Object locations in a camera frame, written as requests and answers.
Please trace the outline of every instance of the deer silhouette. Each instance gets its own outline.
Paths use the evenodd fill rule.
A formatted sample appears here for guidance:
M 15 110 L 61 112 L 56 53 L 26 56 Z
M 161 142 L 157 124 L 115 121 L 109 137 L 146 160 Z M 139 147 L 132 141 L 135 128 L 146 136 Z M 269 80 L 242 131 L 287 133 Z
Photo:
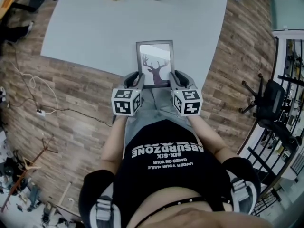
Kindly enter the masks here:
M 169 64 L 169 61 L 168 61 L 168 60 L 165 60 L 165 61 L 164 61 L 164 64 L 161 65 L 161 66 L 160 66 L 159 61 L 157 61 L 157 63 L 158 63 L 158 68 L 154 68 L 153 65 L 152 65 L 152 63 L 151 63 L 151 66 L 147 65 L 147 61 L 148 61 L 149 59 L 147 58 L 147 55 L 146 55 L 146 54 L 143 54 L 142 60 L 143 60 L 143 61 L 142 61 L 142 65 L 143 65 L 144 67 L 148 67 L 148 71 L 149 71 L 150 73 L 153 74 L 153 81 L 154 81 L 154 84 L 159 85 L 159 84 L 165 84 L 165 83 L 168 82 L 167 80 L 162 80 L 162 79 L 161 79 L 161 76 L 160 76 L 160 70 L 161 70 L 162 67 L 165 67 L 165 66 L 167 66 L 167 65 Z

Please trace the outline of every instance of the forearm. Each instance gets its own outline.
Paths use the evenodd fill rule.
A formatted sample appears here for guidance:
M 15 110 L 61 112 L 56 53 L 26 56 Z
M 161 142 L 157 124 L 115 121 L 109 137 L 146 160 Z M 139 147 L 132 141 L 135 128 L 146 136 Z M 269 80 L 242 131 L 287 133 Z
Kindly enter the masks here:
M 188 116 L 187 118 L 204 148 L 214 154 L 221 163 L 226 159 L 238 157 L 199 115 Z
M 114 174 L 123 158 L 124 132 L 127 119 L 127 116 L 117 116 L 110 135 L 102 148 L 101 167 L 114 172 Z

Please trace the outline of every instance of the short sleeve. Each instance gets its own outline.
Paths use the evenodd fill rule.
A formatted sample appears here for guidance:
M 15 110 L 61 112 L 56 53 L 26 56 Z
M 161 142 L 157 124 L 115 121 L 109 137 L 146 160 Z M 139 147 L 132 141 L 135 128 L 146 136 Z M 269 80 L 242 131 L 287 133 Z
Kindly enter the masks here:
M 260 196 L 261 181 L 249 160 L 239 157 L 230 158 L 224 161 L 223 166 L 227 171 L 232 172 L 238 178 L 252 182 L 256 188 L 257 197 Z
M 107 170 L 94 171 L 84 178 L 78 208 L 86 228 L 90 226 L 90 211 L 104 190 L 114 181 L 115 175 Z

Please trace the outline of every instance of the gray pants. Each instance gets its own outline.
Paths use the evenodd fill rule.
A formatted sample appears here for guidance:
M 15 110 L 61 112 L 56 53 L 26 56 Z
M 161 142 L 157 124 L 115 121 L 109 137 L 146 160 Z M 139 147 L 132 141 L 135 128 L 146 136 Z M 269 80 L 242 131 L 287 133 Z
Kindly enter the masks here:
M 166 119 L 195 134 L 188 119 L 177 114 L 172 104 L 170 88 L 144 89 L 142 98 L 142 106 L 134 116 L 128 118 L 124 138 L 125 146 L 144 126 Z

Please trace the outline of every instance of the power outlet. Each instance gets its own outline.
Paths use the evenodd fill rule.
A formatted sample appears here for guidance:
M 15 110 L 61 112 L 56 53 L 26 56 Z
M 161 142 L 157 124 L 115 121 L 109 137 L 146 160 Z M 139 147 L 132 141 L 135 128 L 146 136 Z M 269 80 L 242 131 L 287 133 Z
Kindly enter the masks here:
M 37 109 L 37 114 L 40 116 L 46 116 L 46 112 L 40 109 Z

